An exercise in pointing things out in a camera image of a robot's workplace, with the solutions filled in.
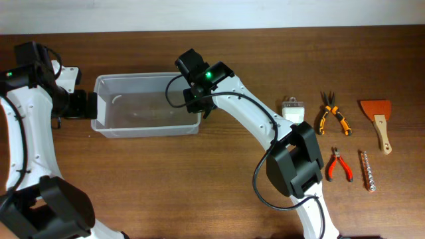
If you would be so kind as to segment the clear plastic storage box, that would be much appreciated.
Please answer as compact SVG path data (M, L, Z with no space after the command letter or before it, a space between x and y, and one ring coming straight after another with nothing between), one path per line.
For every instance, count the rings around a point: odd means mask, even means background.
M107 138L192 135L199 132L200 114L185 108L173 108L184 102L184 78L166 85L179 74L156 72L109 74L97 77L97 118L91 121L94 131Z

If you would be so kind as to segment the orange black long-nose pliers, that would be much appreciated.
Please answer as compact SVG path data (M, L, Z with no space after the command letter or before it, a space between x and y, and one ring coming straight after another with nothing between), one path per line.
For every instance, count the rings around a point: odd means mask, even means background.
M344 134L347 136L352 135L353 131L349 122L347 121L347 118L341 113L339 107L335 105L335 93L332 92L327 95L325 92L323 92L321 95L323 98L324 107L320 115L320 121L317 130L318 134L323 135L325 133L326 118L329 114L331 114L337 118L343 129Z

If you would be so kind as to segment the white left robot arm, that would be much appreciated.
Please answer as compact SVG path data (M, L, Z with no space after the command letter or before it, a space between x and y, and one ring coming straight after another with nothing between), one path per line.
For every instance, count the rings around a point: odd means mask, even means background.
M97 220L88 195L62 178L51 118L68 109L81 72L57 61L52 65L1 73L10 153L1 222L18 238L127 238Z

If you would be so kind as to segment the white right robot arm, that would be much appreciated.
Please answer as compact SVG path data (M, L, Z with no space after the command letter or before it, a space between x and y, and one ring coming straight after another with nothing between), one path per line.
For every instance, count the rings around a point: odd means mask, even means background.
M252 186L266 206L295 210L303 226L304 238L340 238L323 196L324 162L313 128L306 122L298 125L284 119L255 97L237 76L214 78L211 73L198 80L187 80L185 107L209 114L222 109L239 121L264 148L257 164ZM290 206L268 202L258 190L261 168L272 186L292 201Z

